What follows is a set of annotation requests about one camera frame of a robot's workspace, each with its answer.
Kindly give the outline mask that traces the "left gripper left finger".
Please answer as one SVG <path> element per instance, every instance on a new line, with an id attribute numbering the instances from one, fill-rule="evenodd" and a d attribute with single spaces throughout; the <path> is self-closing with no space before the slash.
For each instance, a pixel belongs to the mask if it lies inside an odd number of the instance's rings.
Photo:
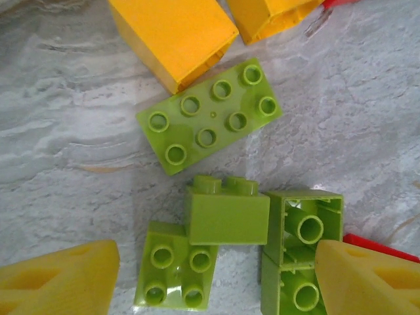
<path id="1" fill-rule="evenodd" d="M 2 314 L 107 314 L 119 272 L 114 240 L 1 267 Z"/>

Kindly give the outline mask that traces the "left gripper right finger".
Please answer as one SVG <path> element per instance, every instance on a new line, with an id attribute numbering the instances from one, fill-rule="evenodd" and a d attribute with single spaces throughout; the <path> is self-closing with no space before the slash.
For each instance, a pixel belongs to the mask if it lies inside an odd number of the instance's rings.
<path id="1" fill-rule="evenodd" d="M 419 264 L 322 240 L 315 272 L 328 314 L 419 313 Z"/>

